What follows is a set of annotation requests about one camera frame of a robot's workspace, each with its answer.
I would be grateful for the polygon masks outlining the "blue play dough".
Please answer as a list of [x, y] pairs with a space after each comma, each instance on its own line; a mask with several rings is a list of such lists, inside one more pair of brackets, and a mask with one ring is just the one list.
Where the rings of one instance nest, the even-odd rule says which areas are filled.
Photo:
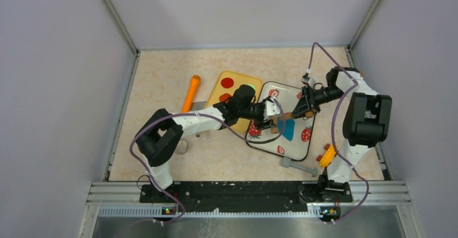
[[284, 130], [282, 136], [288, 140], [292, 141], [294, 138], [294, 129], [295, 129], [295, 121], [294, 119], [286, 119], [285, 121], [281, 120], [279, 117], [277, 118], [277, 126], [278, 130]]

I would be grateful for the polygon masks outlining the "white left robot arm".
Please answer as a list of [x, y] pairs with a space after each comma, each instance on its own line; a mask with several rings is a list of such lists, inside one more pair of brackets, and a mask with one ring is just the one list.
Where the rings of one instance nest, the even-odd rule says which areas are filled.
[[232, 96], [202, 110], [186, 113], [157, 110], [130, 146], [132, 152], [136, 145], [142, 155], [138, 160], [154, 186], [153, 196], [160, 202], [171, 199], [173, 179], [169, 160], [183, 137], [213, 130], [232, 131], [239, 119], [250, 120], [258, 130], [265, 130], [275, 126], [274, 117], [285, 115], [276, 97], [268, 96], [258, 103], [253, 102], [254, 98], [254, 88], [241, 85]]

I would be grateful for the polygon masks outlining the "white strawberry enamel tray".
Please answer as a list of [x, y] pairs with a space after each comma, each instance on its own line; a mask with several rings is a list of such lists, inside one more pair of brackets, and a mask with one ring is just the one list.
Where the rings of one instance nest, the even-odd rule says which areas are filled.
[[[301, 88], [293, 87], [275, 81], [268, 81], [262, 86], [259, 101], [268, 96], [276, 97], [285, 113], [292, 112], [301, 96]], [[312, 127], [306, 127], [302, 131], [294, 133], [292, 141], [286, 140], [283, 136], [267, 144], [252, 144], [248, 146], [263, 152], [280, 155], [295, 161], [302, 161], [308, 155], [308, 148], [312, 137]]]

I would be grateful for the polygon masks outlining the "wooden roller tool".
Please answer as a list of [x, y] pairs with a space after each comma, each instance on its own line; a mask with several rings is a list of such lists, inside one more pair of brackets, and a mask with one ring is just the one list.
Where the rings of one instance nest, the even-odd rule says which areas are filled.
[[276, 115], [270, 117], [273, 120], [273, 127], [270, 129], [272, 134], [278, 134], [283, 130], [283, 135], [291, 135], [297, 131], [302, 131], [306, 127], [312, 127], [315, 117], [299, 117], [293, 118], [290, 113], [286, 113], [284, 116]]

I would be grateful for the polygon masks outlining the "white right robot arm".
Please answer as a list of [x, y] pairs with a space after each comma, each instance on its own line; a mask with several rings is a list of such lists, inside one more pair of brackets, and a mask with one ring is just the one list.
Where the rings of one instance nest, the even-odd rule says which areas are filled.
[[320, 106], [330, 101], [349, 98], [342, 124], [344, 142], [339, 153], [325, 167], [316, 185], [308, 191], [323, 201], [336, 196], [349, 196], [349, 177], [361, 157], [379, 142], [385, 141], [389, 131], [392, 98], [379, 94], [367, 85], [361, 73], [350, 67], [334, 67], [326, 74], [327, 86], [315, 89], [305, 85], [291, 115], [310, 118], [320, 112]]

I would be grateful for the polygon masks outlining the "silver tape roll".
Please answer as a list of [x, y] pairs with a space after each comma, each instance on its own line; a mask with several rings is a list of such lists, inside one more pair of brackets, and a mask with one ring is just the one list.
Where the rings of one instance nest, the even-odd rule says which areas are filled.
[[184, 155], [189, 150], [189, 143], [186, 139], [180, 139], [175, 149], [175, 153], [178, 155]]

